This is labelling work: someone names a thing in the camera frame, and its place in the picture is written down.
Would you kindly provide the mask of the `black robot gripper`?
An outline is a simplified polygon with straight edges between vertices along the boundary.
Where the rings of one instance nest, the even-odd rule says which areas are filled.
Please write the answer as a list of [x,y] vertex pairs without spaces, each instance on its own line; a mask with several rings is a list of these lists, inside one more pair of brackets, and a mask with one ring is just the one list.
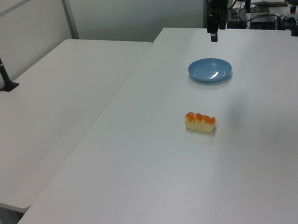
[[218,41],[218,24],[217,17],[219,15],[219,29],[223,30],[227,25],[227,11],[228,11],[229,0],[205,0],[207,8],[207,33],[211,35],[211,42]]

